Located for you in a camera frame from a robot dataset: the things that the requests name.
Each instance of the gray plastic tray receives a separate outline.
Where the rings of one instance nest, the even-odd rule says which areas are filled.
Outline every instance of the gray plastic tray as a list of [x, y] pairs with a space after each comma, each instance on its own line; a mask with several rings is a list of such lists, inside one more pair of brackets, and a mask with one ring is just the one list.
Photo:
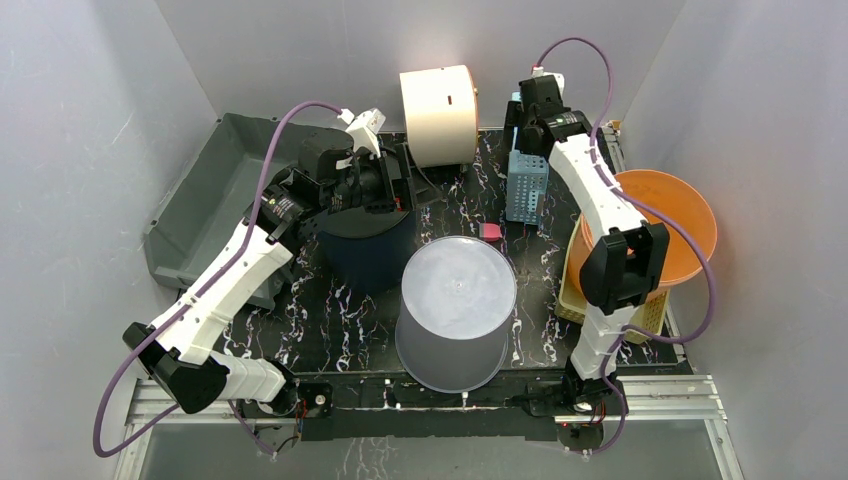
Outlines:
[[[200, 155], [186, 165], [144, 231], [150, 274], [161, 285], [186, 288], [212, 263], [251, 205], [262, 161], [276, 123], [226, 114]], [[300, 144], [314, 127], [291, 124], [277, 145], [268, 176], [296, 163]], [[274, 307], [284, 278], [278, 272], [248, 303]]]

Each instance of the white cylinder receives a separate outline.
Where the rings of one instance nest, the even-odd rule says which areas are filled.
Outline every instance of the white cylinder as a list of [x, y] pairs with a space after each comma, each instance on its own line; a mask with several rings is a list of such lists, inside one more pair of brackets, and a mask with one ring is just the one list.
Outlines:
[[400, 74], [406, 138], [419, 167], [472, 163], [477, 94], [465, 65]]
[[422, 385], [461, 393], [485, 385], [507, 353], [515, 276], [491, 245], [444, 237], [409, 260], [395, 330], [398, 357]]

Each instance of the orange bowl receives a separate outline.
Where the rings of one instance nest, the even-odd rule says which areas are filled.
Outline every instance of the orange bowl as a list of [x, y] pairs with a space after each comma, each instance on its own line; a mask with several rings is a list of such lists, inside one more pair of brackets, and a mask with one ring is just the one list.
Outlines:
[[[715, 216], [704, 197], [691, 185], [673, 175], [656, 170], [627, 170], [617, 174], [615, 178], [628, 195], [677, 222], [695, 239], [707, 259], [712, 257], [718, 242]], [[642, 209], [638, 210], [650, 223], [659, 222], [657, 217]], [[589, 257], [592, 232], [583, 215], [580, 215], [579, 226], [580, 235], [574, 239], [571, 246], [566, 276], [582, 294], [580, 268]], [[683, 237], [671, 227], [668, 227], [668, 232], [668, 253], [663, 264], [660, 285], [657, 290], [651, 292], [649, 299], [689, 280], [701, 271], [698, 257]]]

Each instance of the white roll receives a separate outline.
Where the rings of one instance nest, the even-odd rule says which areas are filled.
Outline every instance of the white roll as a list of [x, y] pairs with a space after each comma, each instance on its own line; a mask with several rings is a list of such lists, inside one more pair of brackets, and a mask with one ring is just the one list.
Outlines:
[[477, 93], [465, 65], [400, 74], [406, 138], [419, 167], [472, 163]]

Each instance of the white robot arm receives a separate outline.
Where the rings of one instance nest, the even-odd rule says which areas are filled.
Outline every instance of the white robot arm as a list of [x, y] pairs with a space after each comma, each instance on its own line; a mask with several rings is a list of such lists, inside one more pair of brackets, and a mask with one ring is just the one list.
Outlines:
[[[561, 75], [545, 74], [537, 67], [519, 86], [521, 101], [509, 103], [504, 131], [516, 131], [516, 150], [548, 160], [571, 190], [592, 232], [592, 252], [580, 270], [589, 306], [566, 372], [569, 377], [573, 369], [579, 377], [570, 389], [577, 403], [597, 398], [606, 389], [602, 379], [615, 371], [613, 345], [636, 307], [659, 284], [668, 231], [663, 224], [649, 224], [630, 202], [612, 192], [619, 185], [599, 152], [598, 162], [593, 162], [588, 123], [581, 123], [578, 112], [563, 105]], [[603, 360], [609, 355], [613, 357], [603, 372]]]
[[[250, 399], [280, 413], [291, 410], [297, 382], [284, 365], [212, 348], [253, 292], [320, 230], [327, 213], [360, 206], [385, 213], [426, 202], [432, 192], [416, 188], [426, 184], [413, 178], [417, 173], [406, 149], [390, 156], [379, 148], [376, 133], [383, 119], [372, 109], [349, 115], [344, 132], [322, 129], [307, 138], [298, 167], [278, 173], [264, 190], [256, 225], [250, 229], [247, 218], [240, 221], [221, 253], [174, 305], [150, 325], [135, 323], [124, 332], [124, 342], [135, 349], [178, 315], [138, 358], [183, 411], [199, 412], [217, 399]], [[224, 268], [245, 238], [238, 261]]]

